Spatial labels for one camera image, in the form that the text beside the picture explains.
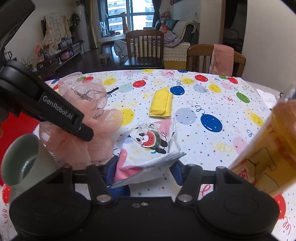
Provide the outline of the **pink mesh bath pouf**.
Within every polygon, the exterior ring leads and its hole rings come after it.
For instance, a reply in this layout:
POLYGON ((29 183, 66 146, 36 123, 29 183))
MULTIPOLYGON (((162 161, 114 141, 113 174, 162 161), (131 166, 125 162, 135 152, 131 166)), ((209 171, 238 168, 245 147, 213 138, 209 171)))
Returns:
POLYGON ((118 109, 105 108, 108 97, 102 81, 94 76, 88 80, 81 72, 75 72, 57 84, 59 94, 84 114, 83 123, 93 129, 94 136, 86 142, 50 122, 41 122, 39 137, 46 149, 75 170, 111 158, 111 135, 121 127, 123 114, 118 109))

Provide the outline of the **panda print tissue pack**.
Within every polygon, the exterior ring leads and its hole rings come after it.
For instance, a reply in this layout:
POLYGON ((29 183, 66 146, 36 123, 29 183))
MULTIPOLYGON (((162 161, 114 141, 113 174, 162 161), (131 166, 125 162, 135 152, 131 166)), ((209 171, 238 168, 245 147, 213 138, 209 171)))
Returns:
POLYGON ((182 156, 173 118, 138 125, 122 144, 111 187, 160 178, 182 156))

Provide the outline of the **yellow cloth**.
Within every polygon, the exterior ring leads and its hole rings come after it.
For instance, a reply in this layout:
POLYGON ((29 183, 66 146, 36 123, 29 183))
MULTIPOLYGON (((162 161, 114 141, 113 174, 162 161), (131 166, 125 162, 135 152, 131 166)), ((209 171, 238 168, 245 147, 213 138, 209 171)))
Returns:
POLYGON ((168 87, 157 90, 152 99, 149 115, 160 118, 171 117, 173 94, 168 87))

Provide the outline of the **dark tv cabinet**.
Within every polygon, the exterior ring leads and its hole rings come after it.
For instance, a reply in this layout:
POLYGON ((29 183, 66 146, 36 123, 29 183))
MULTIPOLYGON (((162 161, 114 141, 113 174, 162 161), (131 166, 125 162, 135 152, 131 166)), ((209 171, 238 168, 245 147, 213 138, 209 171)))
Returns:
POLYGON ((65 63, 81 54, 83 41, 75 42, 74 44, 60 49, 57 54, 49 56, 47 59, 37 63, 32 70, 33 73, 44 80, 50 75, 53 75, 65 63))

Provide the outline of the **red white cardboard box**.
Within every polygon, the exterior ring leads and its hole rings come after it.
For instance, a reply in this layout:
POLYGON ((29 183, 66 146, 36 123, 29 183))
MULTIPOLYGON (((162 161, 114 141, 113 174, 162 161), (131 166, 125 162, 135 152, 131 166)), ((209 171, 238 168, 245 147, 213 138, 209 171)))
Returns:
POLYGON ((8 119, 1 123, 1 138, 0 138, 0 158, 3 160, 4 154, 8 147, 20 136, 32 133, 39 121, 20 113, 18 117, 9 113, 8 119))

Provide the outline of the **balloon print tablecloth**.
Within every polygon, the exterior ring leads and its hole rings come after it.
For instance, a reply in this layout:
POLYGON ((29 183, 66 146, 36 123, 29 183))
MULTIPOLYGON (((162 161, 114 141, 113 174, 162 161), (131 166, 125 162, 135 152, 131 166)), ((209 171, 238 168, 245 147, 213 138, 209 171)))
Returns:
MULTIPOLYGON (((82 74, 73 73, 46 82, 57 93, 62 80, 73 80, 75 85, 102 83, 107 94, 107 109, 117 108, 123 114, 121 128, 113 135, 113 153, 121 149, 133 151, 140 157, 144 148, 136 147, 127 139, 131 128, 161 119, 150 118, 149 108, 155 92, 168 87, 173 95, 171 116, 176 121, 176 140, 186 156, 184 164, 197 164, 214 170, 218 164, 229 166, 243 151, 271 113, 252 83, 239 77, 225 77, 177 70, 116 70, 82 74)), ((131 184, 132 196, 152 197, 177 195, 180 187, 167 171, 156 180, 131 184)), ((280 207, 280 219, 273 230, 279 240, 295 240, 295 185, 275 198, 280 207)))

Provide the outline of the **pale green ceramic mug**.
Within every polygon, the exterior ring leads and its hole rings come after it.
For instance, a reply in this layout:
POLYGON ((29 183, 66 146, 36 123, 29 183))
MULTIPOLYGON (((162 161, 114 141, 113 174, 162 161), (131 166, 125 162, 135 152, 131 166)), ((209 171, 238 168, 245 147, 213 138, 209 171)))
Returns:
POLYGON ((36 135, 28 133, 17 138, 1 163, 2 180, 11 189, 9 204, 56 170, 54 157, 36 135))

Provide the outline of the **small wooden stool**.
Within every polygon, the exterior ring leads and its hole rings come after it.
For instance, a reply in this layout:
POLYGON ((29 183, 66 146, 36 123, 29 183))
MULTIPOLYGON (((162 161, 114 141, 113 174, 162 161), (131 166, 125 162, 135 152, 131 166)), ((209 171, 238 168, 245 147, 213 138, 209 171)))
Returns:
POLYGON ((111 54, 110 53, 105 53, 105 54, 100 54, 99 55, 100 63, 110 63, 111 62, 111 54))

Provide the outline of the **orange drink bottle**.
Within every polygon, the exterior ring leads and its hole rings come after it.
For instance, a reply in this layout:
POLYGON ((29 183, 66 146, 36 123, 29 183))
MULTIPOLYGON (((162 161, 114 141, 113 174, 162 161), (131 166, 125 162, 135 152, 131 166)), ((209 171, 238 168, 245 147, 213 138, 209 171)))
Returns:
POLYGON ((229 169, 270 196, 295 183, 295 84, 229 169))

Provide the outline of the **grey bundle on floor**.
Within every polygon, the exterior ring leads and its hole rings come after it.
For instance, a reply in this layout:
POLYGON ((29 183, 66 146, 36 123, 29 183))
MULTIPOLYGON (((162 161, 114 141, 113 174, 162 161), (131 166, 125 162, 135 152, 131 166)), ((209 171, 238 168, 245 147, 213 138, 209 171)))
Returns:
POLYGON ((118 57, 128 56, 127 42, 123 40, 115 40, 114 52, 118 57))

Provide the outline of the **white coffee table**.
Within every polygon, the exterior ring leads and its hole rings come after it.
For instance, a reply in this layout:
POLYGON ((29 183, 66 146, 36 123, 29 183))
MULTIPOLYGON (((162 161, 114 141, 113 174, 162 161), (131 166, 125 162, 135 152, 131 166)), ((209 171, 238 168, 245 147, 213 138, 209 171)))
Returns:
POLYGON ((114 42, 117 40, 125 40, 125 34, 100 38, 98 40, 98 43, 100 44, 100 54, 103 54, 103 47, 104 46, 112 46, 114 44, 114 42))

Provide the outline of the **dark wooden dining chair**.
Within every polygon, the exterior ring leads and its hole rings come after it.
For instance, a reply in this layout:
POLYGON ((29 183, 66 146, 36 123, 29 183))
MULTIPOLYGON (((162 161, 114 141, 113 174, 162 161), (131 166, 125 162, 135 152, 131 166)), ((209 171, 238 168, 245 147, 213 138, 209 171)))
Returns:
POLYGON ((128 70, 164 69, 164 33, 158 30, 136 30, 125 35, 128 59, 122 67, 128 70))

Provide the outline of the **pink towel on chair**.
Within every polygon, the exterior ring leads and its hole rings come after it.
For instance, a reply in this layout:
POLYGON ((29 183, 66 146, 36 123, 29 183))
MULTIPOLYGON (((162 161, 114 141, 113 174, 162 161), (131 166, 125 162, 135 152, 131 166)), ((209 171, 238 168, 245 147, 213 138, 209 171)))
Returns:
POLYGON ((213 75, 231 76, 234 65, 234 49, 221 44, 213 45, 209 73, 213 75))

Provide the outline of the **wooden chair with towel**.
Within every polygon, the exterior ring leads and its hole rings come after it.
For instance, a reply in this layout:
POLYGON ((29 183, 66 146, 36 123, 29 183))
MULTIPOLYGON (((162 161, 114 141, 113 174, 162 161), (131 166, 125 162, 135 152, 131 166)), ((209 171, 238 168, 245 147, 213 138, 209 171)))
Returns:
POLYGON ((245 64, 246 58, 226 45, 196 44, 187 49, 187 71, 241 77, 245 64))

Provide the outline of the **green sofa with covers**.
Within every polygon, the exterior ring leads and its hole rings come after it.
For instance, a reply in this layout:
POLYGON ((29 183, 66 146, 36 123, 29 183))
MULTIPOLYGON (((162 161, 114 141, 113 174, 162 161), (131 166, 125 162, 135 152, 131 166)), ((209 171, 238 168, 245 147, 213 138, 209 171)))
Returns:
POLYGON ((166 69, 186 70, 187 49, 198 44, 199 32, 193 22, 165 19, 153 30, 164 33, 163 61, 166 69))

